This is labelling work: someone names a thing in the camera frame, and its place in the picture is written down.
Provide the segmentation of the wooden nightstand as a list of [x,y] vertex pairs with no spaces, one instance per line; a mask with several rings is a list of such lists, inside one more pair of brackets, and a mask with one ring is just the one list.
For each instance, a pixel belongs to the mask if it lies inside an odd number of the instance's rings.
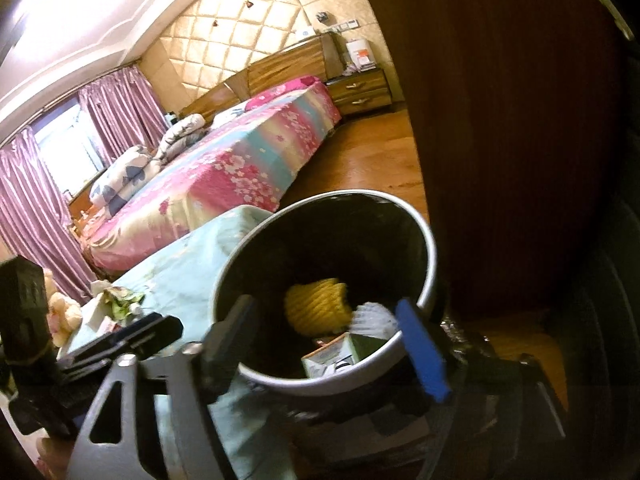
[[382,68],[334,78],[326,82],[326,88],[343,117],[371,113],[393,103]]

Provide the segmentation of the white rim trash bin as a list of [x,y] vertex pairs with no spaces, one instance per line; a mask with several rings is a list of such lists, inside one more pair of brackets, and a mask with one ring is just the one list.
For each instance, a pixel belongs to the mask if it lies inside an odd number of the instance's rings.
[[363,356],[322,359],[355,336],[363,307],[393,312],[407,299],[432,310],[433,233],[416,208],[373,190],[315,195],[252,229],[222,267],[213,317],[250,295],[259,323],[238,366],[248,382],[288,396],[335,396],[382,377],[406,354],[402,333]]

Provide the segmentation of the left pink curtain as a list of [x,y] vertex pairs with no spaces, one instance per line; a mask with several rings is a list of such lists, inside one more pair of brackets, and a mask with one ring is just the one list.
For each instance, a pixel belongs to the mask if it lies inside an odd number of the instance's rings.
[[51,270],[58,288],[84,304],[96,276],[71,224],[63,195],[27,127],[1,149],[1,238],[15,255]]

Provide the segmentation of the bed with pink floral sheet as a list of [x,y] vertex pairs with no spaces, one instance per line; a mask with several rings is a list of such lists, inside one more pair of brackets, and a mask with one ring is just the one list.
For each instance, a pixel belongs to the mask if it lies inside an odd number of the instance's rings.
[[276,211],[341,114],[320,81],[270,91],[210,130],[82,242],[98,269],[125,272],[237,206]]

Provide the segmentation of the wooden headboard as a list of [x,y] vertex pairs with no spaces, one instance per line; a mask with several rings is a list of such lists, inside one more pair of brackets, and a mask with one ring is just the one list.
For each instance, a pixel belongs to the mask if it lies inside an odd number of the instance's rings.
[[216,113],[279,84],[303,76],[315,76],[326,82],[341,76],[344,69],[336,35],[324,32],[250,64],[183,107],[178,117],[200,114],[206,122],[211,122]]

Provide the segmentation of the green white milk carton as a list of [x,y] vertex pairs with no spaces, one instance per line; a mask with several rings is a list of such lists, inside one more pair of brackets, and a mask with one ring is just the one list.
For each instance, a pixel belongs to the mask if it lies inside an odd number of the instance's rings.
[[381,349],[386,340],[344,333],[303,356],[300,362],[308,378],[320,378],[349,370]]

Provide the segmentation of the cream teddy bear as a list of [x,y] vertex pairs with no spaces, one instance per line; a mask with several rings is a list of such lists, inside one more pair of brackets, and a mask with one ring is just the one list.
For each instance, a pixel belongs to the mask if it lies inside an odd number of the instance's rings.
[[58,290],[49,269],[43,270],[46,288],[48,314],[47,322],[56,348],[62,348],[70,335],[81,326],[82,312],[77,301]]

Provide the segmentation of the white bag on nightstand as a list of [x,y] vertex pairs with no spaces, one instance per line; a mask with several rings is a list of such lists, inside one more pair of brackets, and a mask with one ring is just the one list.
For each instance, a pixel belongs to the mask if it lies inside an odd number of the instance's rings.
[[360,72],[373,70],[376,67],[376,59],[367,39],[347,41],[346,49],[352,64]]

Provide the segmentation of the green juice pouch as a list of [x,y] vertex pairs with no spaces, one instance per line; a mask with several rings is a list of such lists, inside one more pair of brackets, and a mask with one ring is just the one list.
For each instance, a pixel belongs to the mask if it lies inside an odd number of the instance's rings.
[[102,292],[103,304],[112,319],[117,322],[124,322],[127,318],[140,315],[144,298],[143,292],[134,292],[120,286],[107,287]]

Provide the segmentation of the window with blinds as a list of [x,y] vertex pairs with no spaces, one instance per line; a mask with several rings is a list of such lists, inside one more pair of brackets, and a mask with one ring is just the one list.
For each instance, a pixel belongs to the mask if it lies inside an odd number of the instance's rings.
[[71,200],[107,166],[90,115],[72,96],[32,123],[40,158],[56,186]]

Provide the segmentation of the pink curtain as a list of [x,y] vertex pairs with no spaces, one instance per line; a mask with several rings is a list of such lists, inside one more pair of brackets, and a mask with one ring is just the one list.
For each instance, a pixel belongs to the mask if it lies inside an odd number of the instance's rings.
[[137,65],[85,84],[78,99],[96,128],[101,154],[109,162],[135,145],[156,148],[166,132],[160,100]]
[[58,288],[84,304],[96,276],[71,224],[63,195],[27,127],[1,149],[1,238],[15,255],[51,270]]

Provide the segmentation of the small folded quilt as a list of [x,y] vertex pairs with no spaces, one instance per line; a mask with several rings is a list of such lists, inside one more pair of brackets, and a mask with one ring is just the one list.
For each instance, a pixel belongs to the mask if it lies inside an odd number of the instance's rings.
[[201,114],[191,114],[172,125],[160,140],[154,159],[163,165],[168,164],[198,143],[206,135],[205,119]]

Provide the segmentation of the large folded heart quilt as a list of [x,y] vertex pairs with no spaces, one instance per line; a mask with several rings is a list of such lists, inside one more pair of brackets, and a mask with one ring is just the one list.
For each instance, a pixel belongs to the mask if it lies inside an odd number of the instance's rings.
[[162,169],[162,163],[145,146],[128,148],[93,183],[89,194],[91,203],[101,209],[106,218],[113,218]]

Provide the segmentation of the white foam fruit net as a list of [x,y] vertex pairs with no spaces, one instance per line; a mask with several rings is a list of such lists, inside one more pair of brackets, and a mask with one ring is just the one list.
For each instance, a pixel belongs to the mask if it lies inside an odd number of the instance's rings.
[[399,332],[399,325],[393,313],[382,304],[366,302],[352,312],[349,331],[363,337],[390,340]]

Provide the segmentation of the pink pillow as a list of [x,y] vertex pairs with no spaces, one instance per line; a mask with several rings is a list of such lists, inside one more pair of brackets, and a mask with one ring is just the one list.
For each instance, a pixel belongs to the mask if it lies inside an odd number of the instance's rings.
[[277,84],[267,90],[259,92],[252,96],[249,100],[246,101],[244,110],[249,112],[250,110],[254,110],[255,108],[261,107],[274,99],[277,99],[279,96],[283,96],[288,92],[292,92],[295,90],[305,90],[306,88],[312,86],[316,82],[320,82],[320,79],[316,76],[301,76],[298,78],[291,79],[283,84]]

